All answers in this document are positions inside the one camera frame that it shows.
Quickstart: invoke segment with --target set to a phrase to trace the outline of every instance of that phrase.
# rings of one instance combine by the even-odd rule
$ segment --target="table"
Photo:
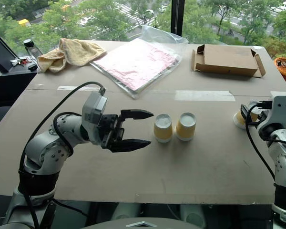
[[[123,44],[98,43],[108,51]],[[125,139],[147,139],[152,143],[137,151],[114,154],[92,144],[76,146],[74,155],[61,170],[56,198],[140,203],[272,203],[272,178],[246,132],[234,125],[233,115],[241,103],[269,99],[271,91],[286,92],[286,83],[263,47],[256,47],[266,68],[263,78],[192,72],[190,59],[195,47],[188,45],[181,64],[138,100],[90,65],[68,66],[58,74],[38,74],[0,123],[0,194],[12,194],[19,181],[18,163],[27,139],[40,120],[70,92],[57,88],[98,81],[107,88],[106,114],[118,114],[121,109],[145,109],[155,115],[169,114],[175,126],[183,112],[192,112],[197,117],[194,139],[181,142],[174,137],[168,144],[160,144],[153,136],[155,117],[126,121]],[[229,91],[235,101],[176,100],[176,91],[193,90]],[[75,93],[56,114],[81,113],[89,94]],[[47,130],[52,118],[41,131]],[[251,132],[262,155],[274,168],[264,142],[255,129]]]

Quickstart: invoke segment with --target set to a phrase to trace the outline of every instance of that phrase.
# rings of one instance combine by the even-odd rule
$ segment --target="towel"
[[[106,51],[91,41],[61,38],[57,49],[39,56],[37,61],[42,73],[47,69],[56,73],[64,69],[67,63],[83,66],[104,54]]]

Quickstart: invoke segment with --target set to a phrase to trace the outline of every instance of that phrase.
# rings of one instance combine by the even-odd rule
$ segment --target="plastic bag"
[[[181,62],[188,40],[150,26],[142,35],[90,64],[136,99]]]

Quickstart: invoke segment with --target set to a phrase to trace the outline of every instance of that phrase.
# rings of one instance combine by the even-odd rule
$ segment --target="cardboard box lid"
[[[250,47],[204,44],[193,50],[194,71],[262,77],[266,72],[259,55]]]

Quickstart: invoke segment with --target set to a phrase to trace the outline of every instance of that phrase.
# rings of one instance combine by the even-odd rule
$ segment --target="water bottle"
[[[40,55],[42,55],[42,52],[40,51],[40,49],[35,45],[35,43],[31,40],[31,39],[26,39],[23,42],[26,51],[29,53],[29,55],[32,55],[33,57],[35,57],[35,59],[37,59],[37,57],[39,57]]]

